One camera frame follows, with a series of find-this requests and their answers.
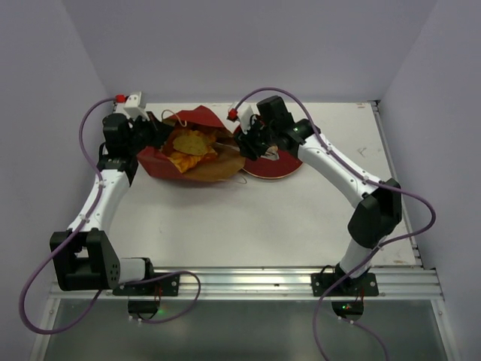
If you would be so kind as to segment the round seeded bread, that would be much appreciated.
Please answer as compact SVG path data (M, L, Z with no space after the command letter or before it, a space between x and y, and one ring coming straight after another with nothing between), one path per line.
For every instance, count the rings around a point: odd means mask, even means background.
M208 152L208 139L197 131L184 132L173 140L176 151L192 156L203 156Z

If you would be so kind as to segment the red paper bag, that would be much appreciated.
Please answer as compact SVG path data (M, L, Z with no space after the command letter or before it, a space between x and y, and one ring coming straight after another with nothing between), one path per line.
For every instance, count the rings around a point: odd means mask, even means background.
M162 146L146 147L138 161L150 177L200 182L226 181L245 165L234 136L211 109L163 110L161 120L173 126Z

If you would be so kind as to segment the long twisted glazed bread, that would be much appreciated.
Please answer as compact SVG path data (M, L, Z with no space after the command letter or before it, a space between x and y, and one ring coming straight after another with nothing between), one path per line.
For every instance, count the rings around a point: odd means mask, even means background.
M173 147L173 140L184 132L197 131L205 135L208 139L208 152L203 156L192 156L189 154L178 152ZM217 152L213 149L213 144L216 142L214 134L206 134L198 130L191 129L175 129L173 134L169 137L167 143L162 147L162 153L172 162L178 171L185 173L191 168L194 168L199 163L213 161L217 158Z

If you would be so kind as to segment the metal tongs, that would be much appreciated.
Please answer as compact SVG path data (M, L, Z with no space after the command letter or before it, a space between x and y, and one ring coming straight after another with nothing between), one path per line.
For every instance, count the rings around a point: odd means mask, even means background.
M261 159L267 159L270 161L277 161L280 159L279 148L277 145L263 147L261 151L262 151L262 154L260 155Z

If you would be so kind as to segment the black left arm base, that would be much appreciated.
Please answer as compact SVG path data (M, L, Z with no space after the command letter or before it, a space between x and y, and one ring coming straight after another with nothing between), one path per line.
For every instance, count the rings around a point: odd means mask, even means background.
M180 275L162 273L160 281L125 285L113 290L114 296L127 296L128 313L138 320L152 320L160 311L161 301L178 296Z

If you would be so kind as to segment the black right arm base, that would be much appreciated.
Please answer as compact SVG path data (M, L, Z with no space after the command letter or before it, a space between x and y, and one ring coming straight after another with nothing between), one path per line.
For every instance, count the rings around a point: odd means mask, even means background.
M315 297L320 297L329 287L338 281L344 272L340 266L325 265L318 272L310 275L310 285ZM376 275L366 271L359 278L346 278L334 287L328 297L344 297L344 301L332 301L333 312L342 319L359 320L365 311L365 298L377 297L380 291Z

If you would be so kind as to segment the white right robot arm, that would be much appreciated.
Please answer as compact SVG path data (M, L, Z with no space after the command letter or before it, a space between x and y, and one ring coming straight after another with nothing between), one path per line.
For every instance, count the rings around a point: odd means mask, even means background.
M371 253L402 221L400 184L356 165L328 141L309 113L295 121L281 97L263 99L256 107L237 102L228 110L228 119L240 124L234 138L241 155L256 161L271 146L286 151L318 171L353 207L347 225L351 240L334 278L339 293L352 295L362 285Z

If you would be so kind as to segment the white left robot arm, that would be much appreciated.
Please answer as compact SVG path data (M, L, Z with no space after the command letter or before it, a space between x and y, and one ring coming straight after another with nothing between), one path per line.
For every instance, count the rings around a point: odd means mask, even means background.
M68 228L50 238L56 279L63 291L114 290L129 283L145 296L156 286L150 260L119 258L108 233L138 170L137 155L146 147L161 147L173 128L150 111L137 117L112 113L102 125L107 152L94 165L89 197Z

